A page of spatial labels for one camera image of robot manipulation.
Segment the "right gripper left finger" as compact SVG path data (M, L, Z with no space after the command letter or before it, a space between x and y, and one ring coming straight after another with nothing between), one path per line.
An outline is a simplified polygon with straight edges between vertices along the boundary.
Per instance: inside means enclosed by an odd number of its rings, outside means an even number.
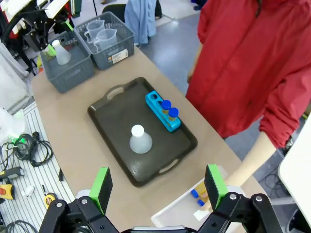
M67 203L53 200L47 208L40 233L75 233L91 229L93 233L117 233L118 230L105 215L113 183L110 169L100 168L90 193Z

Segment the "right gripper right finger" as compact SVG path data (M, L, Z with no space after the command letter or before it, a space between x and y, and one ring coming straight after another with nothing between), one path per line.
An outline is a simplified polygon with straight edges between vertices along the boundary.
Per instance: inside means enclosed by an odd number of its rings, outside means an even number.
M282 228L269 201L263 194L250 198L229 192L216 165L207 165L204 184L212 213L199 233L224 233L231 223L240 223L247 233L281 233Z

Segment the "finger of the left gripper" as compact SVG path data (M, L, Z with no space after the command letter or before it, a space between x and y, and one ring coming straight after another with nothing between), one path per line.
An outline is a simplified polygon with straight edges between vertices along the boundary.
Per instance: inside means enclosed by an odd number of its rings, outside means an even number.
M50 23L34 23L33 42L37 51L54 57L56 56L56 51L49 43L49 30L51 26Z
M68 18L66 21L56 22L56 23L52 24L49 31L64 32L64 31L73 30L73 28L74 28L74 24L72 22L72 19Z

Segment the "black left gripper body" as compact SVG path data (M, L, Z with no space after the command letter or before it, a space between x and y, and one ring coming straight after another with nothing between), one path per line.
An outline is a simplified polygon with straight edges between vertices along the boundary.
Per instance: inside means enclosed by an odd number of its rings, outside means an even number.
M25 12L23 18L39 32L48 32L52 27L52 19L47 17L44 9Z

